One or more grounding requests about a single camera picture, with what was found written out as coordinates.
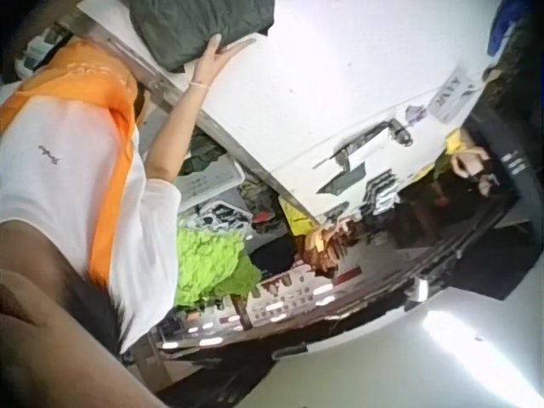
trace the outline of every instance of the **folded clothing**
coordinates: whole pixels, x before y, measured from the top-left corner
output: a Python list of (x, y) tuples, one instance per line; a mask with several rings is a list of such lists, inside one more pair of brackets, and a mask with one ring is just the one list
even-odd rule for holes
[(130, 18), (156, 62), (184, 72), (214, 34), (221, 47), (274, 24), (275, 0), (130, 0)]

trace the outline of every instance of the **sticker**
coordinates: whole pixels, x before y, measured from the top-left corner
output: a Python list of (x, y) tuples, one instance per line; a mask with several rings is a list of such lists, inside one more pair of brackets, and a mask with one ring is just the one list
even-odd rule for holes
[(449, 124), (478, 91), (479, 86), (457, 67), (431, 99), (428, 111), (442, 123)]
[(427, 117), (427, 109), (425, 106), (412, 106), (409, 105), (405, 111), (406, 121), (410, 126), (414, 126), (419, 121), (422, 121)]

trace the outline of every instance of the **yellow item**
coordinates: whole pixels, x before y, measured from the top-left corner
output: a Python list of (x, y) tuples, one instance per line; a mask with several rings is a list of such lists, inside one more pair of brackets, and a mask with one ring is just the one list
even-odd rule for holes
[[(466, 150), (467, 145), (461, 140), (461, 128), (457, 128), (453, 132), (451, 132), (448, 136), (445, 138), (445, 154), (448, 156), (451, 156), (455, 153), (459, 153), (460, 151)], [(427, 174), (431, 172), (431, 170), (434, 169), (434, 163), (428, 164), (424, 168), (422, 168), (411, 180), (412, 183), (415, 183), (416, 181), (421, 180), (424, 178)]]
[(293, 235), (307, 235), (315, 227), (315, 223), (311, 219), (306, 217), (303, 212), (297, 210), (294, 206), (289, 204), (289, 202), (285, 201), (281, 197), (279, 202), (283, 213), (286, 215), (289, 228), (291, 228)]

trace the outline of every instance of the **blue item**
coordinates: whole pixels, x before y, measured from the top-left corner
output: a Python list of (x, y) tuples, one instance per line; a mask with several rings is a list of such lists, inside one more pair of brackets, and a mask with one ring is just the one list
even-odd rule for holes
[(530, 12), (530, 0), (504, 0), (496, 12), (491, 25), (487, 54), (491, 57), (501, 49), (501, 44), (510, 25)]

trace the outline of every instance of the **sleeve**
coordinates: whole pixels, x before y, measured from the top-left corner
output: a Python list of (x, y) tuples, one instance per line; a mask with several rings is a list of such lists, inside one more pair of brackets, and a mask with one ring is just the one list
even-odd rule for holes
[(126, 188), (110, 272), (110, 291), (122, 306), (122, 351), (173, 307), (178, 275), (177, 216), (181, 193), (149, 179)]

